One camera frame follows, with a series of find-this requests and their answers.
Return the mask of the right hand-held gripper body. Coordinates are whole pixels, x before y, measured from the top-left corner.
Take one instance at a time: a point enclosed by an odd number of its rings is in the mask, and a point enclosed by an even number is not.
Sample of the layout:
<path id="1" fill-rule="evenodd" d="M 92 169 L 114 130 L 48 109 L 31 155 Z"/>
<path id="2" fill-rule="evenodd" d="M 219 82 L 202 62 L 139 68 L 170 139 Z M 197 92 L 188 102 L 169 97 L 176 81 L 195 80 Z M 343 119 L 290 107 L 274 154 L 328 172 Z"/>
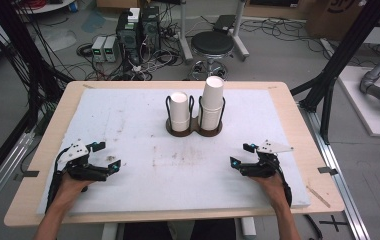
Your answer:
<path id="1" fill-rule="evenodd" d="M 241 163 L 239 172 L 243 176 L 268 178 L 276 173 L 284 176 L 278 160 L 278 153 L 290 152 L 291 146 L 265 140 L 254 152 L 258 157 L 257 163 Z"/>

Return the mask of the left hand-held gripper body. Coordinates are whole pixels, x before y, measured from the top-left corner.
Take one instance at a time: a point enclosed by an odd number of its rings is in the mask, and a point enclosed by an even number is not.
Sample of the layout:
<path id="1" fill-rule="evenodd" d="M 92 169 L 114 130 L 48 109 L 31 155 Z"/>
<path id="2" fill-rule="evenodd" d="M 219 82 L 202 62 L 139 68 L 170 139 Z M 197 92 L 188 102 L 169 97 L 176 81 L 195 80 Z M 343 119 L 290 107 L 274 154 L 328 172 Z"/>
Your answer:
<path id="1" fill-rule="evenodd" d="M 108 177 L 108 169 L 88 162 L 91 152 L 87 150 L 87 145 L 78 139 L 58 154 L 57 163 L 64 164 L 63 170 L 73 179 L 105 181 Z"/>

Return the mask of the dark two-slot cup holder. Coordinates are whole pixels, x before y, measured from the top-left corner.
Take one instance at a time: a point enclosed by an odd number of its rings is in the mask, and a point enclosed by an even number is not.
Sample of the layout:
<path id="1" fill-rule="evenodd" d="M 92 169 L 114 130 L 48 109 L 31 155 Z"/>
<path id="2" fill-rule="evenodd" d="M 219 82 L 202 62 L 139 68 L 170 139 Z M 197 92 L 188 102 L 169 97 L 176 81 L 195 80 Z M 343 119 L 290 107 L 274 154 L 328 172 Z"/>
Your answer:
<path id="1" fill-rule="evenodd" d="M 214 137 L 222 131 L 222 127 L 223 127 L 222 118 L 223 118 L 223 114 L 224 114 L 224 110 L 225 110 L 225 106 L 226 106 L 226 100 L 225 99 L 223 99 L 223 103 L 222 103 L 223 110 L 221 113 L 220 123 L 219 123 L 218 127 L 212 131 L 206 131 L 206 130 L 203 130 L 199 127 L 198 116 L 197 117 L 192 116 L 195 100 L 194 100 L 194 97 L 191 96 L 190 101 L 189 101 L 189 112 L 190 112 L 189 128 L 186 129 L 185 131 L 182 131 L 182 132 L 173 131 L 171 128 L 169 100 L 170 100 L 170 96 L 168 96 L 165 100 L 167 114 L 168 114 L 168 119 L 166 120 L 165 127 L 166 127 L 166 130 L 168 131 L 168 133 L 171 134 L 172 136 L 186 137 L 186 136 L 190 135 L 192 132 L 197 132 L 199 135 L 204 136 L 204 137 Z"/>

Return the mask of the single white paper cup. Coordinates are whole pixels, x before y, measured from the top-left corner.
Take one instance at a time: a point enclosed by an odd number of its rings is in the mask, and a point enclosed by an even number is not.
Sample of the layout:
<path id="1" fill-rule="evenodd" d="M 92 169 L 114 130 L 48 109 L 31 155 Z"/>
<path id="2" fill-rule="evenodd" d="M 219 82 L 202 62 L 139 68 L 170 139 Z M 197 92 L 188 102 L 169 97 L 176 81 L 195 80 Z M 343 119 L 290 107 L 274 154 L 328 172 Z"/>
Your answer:
<path id="1" fill-rule="evenodd" d="M 217 109 L 223 103 L 224 80 L 218 76 L 210 76 L 205 81 L 202 105 L 207 109 Z"/>

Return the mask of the person's left hand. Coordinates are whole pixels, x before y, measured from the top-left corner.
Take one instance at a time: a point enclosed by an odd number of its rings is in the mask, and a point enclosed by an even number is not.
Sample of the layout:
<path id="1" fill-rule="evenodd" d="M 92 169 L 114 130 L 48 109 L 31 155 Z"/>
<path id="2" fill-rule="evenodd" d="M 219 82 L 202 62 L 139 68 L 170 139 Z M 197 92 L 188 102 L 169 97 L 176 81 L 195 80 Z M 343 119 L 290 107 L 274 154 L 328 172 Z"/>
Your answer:
<path id="1" fill-rule="evenodd" d="M 92 181 L 76 180 L 73 179 L 68 173 L 65 173 L 56 194 L 55 202 L 64 205 L 72 204 L 81 191 L 90 184 L 92 184 Z"/>

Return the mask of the person's right hand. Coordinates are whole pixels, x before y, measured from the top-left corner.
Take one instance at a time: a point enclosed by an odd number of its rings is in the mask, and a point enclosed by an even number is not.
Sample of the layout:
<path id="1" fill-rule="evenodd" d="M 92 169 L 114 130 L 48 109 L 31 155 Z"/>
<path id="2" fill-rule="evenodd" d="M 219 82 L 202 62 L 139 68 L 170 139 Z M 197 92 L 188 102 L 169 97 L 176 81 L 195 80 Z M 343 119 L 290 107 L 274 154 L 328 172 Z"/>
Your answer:
<path id="1" fill-rule="evenodd" d="M 282 180 L 277 174 L 268 178 L 252 177 L 252 180 L 261 186 L 274 209 L 288 206 Z"/>

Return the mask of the white foam mat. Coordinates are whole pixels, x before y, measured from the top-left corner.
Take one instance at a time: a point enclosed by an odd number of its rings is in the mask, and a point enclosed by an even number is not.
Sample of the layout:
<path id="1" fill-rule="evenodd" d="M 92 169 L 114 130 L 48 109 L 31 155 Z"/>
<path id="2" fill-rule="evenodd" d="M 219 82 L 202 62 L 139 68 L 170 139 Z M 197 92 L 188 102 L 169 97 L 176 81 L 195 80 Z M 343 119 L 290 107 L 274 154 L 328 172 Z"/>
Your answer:
<path id="1" fill-rule="evenodd" d="M 230 165 L 231 158 L 255 162 L 243 144 L 285 144 L 270 93 L 235 89 L 224 93 L 223 128 L 214 137 L 166 130 L 168 89 L 87 89 L 61 146 L 77 140 L 104 142 L 90 163 L 119 161 L 120 170 L 90 185 L 73 213 L 265 208 L 262 189 Z"/>

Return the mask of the black tape piece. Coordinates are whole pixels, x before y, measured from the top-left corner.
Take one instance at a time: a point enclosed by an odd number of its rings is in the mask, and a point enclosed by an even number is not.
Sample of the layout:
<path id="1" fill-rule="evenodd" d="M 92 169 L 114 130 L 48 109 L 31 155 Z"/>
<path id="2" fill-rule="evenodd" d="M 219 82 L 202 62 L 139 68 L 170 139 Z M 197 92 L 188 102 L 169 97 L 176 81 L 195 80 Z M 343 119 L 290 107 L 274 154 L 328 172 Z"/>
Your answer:
<path id="1" fill-rule="evenodd" d="M 334 175 L 336 175 L 336 174 L 339 173 L 336 169 L 330 168 L 328 166 L 326 166 L 326 167 L 319 167 L 318 171 L 321 174 L 328 173 L 330 176 L 334 176 Z"/>
<path id="2" fill-rule="evenodd" d="M 13 180 L 22 181 L 24 178 L 37 177 L 38 175 L 39 175 L 39 171 L 25 171 L 23 173 L 16 174 Z"/>

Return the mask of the white table leg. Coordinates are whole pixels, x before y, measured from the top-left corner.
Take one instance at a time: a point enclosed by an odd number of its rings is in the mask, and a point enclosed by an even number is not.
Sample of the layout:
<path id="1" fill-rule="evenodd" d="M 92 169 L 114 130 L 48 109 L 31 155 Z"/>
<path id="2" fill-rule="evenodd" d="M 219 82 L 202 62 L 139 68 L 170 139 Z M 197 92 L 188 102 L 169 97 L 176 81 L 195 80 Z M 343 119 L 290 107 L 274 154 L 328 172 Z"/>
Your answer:
<path id="1" fill-rule="evenodd" d="M 242 235 L 245 240 L 254 240 L 256 238 L 256 228 L 253 217 L 243 217 L 241 219 Z"/>
<path id="2" fill-rule="evenodd" d="M 116 240 L 117 231 L 118 231 L 117 223 L 105 223 L 103 226 L 101 240 Z"/>

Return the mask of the person's dark trousers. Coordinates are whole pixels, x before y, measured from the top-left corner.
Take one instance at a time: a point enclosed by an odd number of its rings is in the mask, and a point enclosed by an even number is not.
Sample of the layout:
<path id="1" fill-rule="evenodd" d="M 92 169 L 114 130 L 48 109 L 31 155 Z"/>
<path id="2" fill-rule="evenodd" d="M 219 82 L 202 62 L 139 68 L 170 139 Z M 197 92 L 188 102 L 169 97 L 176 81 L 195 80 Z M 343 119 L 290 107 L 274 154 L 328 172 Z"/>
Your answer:
<path id="1" fill-rule="evenodd" d="M 173 240 L 166 221 L 127 223 L 123 240 Z M 190 240 L 236 240 L 234 219 L 196 220 Z"/>

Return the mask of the short stack of paper cups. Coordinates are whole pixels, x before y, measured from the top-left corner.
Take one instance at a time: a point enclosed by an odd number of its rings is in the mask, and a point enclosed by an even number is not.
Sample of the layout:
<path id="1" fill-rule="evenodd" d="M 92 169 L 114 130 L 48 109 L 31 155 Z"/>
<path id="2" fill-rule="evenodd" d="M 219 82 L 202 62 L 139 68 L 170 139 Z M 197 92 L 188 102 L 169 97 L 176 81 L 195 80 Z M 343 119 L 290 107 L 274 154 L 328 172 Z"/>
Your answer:
<path id="1" fill-rule="evenodd" d="M 184 92 L 174 92 L 170 95 L 170 120 L 173 131 L 182 132 L 189 128 L 190 112 L 189 98 Z"/>

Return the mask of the grey power supply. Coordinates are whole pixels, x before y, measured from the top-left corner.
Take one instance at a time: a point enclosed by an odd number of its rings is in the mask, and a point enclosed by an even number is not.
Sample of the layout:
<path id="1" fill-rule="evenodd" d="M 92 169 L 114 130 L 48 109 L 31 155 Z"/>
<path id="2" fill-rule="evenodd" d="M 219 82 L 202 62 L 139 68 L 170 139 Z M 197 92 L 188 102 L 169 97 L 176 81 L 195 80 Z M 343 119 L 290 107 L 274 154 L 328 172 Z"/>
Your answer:
<path id="1" fill-rule="evenodd" d="M 104 44 L 105 57 L 108 62 L 115 62 L 119 55 L 118 40 L 115 36 L 108 36 Z"/>
<path id="2" fill-rule="evenodd" d="M 105 37 L 97 37 L 92 45 L 92 54 L 95 62 L 105 62 L 106 57 L 104 53 Z"/>

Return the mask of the black round stool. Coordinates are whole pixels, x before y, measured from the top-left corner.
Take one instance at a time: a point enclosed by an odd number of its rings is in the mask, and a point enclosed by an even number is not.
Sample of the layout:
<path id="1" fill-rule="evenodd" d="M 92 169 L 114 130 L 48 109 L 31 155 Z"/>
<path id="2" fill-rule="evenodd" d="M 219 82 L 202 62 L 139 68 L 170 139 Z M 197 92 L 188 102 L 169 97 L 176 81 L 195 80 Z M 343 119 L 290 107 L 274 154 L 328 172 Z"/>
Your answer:
<path id="1" fill-rule="evenodd" d="M 193 53 L 203 57 L 193 64 L 188 76 L 194 80 L 218 76 L 226 79 L 227 67 L 220 59 L 231 55 L 234 42 L 230 36 L 216 31 L 200 32 L 191 39 Z"/>

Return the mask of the black computer tower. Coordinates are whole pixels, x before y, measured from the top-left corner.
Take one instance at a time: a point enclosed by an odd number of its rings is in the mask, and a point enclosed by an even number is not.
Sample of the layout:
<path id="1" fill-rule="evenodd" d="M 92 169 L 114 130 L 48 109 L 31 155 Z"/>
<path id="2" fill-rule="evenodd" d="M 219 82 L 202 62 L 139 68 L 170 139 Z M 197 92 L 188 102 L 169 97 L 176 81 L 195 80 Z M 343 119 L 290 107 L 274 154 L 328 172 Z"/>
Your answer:
<path id="1" fill-rule="evenodd" d="M 137 23 L 128 21 L 129 9 L 124 10 L 120 14 L 116 34 L 121 49 L 125 52 L 130 62 L 134 65 L 139 65 L 141 62 L 139 53 L 139 47 L 141 46 L 141 25 L 139 21 Z"/>
<path id="2" fill-rule="evenodd" d="M 149 6 L 142 10 L 141 23 L 146 46 L 152 50 L 160 49 L 159 7 Z"/>

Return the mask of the white platform board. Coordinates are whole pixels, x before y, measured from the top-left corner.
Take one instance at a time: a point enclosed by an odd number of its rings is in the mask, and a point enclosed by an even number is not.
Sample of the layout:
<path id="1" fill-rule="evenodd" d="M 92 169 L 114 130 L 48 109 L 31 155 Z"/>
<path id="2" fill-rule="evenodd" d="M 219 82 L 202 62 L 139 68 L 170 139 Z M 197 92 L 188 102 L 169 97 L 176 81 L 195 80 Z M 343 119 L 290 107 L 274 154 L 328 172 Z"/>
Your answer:
<path id="1" fill-rule="evenodd" d="M 380 101 L 359 90 L 359 85 L 370 67 L 347 66 L 339 82 L 370 136 L 380 137 Z"/>

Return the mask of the black flat device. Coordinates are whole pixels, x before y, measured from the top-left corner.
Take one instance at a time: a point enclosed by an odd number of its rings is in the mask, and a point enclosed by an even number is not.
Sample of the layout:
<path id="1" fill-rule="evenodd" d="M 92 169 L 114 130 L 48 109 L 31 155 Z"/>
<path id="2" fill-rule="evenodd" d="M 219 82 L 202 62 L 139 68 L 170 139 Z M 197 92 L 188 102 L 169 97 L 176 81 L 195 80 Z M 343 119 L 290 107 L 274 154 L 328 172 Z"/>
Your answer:
<path id="1" fill-rule="evenodd" d="M 214 23 L 213 30 L 218 32 L 227 32 L 233 27 L 235 22 L 234 15 L 220 15 Z"/>

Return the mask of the cardboard box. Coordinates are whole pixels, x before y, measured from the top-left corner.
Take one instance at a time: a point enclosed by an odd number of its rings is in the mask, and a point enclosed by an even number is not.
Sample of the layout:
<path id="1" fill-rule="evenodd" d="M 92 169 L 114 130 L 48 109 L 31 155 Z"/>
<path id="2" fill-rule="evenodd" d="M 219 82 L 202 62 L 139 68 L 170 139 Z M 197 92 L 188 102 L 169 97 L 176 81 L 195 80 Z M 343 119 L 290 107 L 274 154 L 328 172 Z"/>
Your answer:
<path id="1" fill-rule="evenodd" d="M 380 0 L 315 0 L 307 13 L 305 29 L 312 38 L 342 40 L 365 6 Z"/>

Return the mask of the aluminium rail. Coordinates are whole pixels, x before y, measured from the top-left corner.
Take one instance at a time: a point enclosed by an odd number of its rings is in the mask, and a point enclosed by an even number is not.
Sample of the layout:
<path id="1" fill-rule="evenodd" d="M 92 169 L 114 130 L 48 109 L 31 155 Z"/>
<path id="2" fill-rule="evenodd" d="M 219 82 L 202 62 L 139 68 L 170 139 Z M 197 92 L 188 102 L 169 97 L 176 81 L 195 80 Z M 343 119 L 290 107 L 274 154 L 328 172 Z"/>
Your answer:
<path id="1" fill-rule="evenodd" d="M 34 138 L 34 133 L 23 133 L 13 146 L 9 148 L 7 155 L 2 158 L 2 164 L 0 166 L 0 193 L 18 167 L 20 161 L 24 159 Z"/>
<path id="2" fill-rule="evenodd" d="M 344 204 L 344 215 L 348 222 L 354 240 L 371 240 L 367 228 L 358 211 L 354 198 L 350 193 L 349 187 L 345 181 L 344 175 L 340 169 L 338 160 L 333 152 L 332 147 L 326 143 L 320 135 L 320 119 L 315 112 L 308 112 L 300 108 L 300 112 L 305 119 L 306 125 L 311 130 L 313 139 L 319 149 L 325 165 L 336 173 L 331 175 L 340 197 Z"/>

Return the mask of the black metal frame post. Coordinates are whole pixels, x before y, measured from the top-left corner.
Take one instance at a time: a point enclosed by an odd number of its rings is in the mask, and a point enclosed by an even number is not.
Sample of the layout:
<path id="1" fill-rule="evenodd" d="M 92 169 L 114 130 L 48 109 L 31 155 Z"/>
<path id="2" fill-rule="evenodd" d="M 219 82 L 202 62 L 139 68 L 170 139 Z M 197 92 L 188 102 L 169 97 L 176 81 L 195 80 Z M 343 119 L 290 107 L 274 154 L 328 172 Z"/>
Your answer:
<path id="1" fill-rule="evenodd" d="M 308 90 L 307 96 L 300 101 L 301 107 L 308 112 L 316 112 L 318 104 L 323 102 L 319 133 L 327 145 L 334 85 L 379 20 L 380 0 L 367 0 L 323 70 L 315 78 L 290 90 L 292 96 Z"/>

